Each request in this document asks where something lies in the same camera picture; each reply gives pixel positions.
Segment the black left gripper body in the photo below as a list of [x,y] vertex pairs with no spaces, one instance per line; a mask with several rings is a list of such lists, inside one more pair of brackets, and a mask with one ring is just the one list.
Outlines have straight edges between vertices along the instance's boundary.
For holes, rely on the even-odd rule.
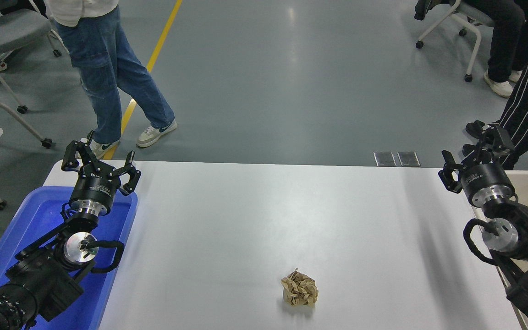
[[82,166],[79,178],[70,198],[72,208],[78,208],[80,201],[92,200],[111,208],[115,199],[119,178],[109,177],[113,166]]

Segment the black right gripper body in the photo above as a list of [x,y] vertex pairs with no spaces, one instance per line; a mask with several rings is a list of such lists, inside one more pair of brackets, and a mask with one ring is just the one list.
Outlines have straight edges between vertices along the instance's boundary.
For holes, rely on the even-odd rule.
[[459,173],[461,186],[469,201],[491,201],[515,196],[515,188],[497,163],[475,165]]

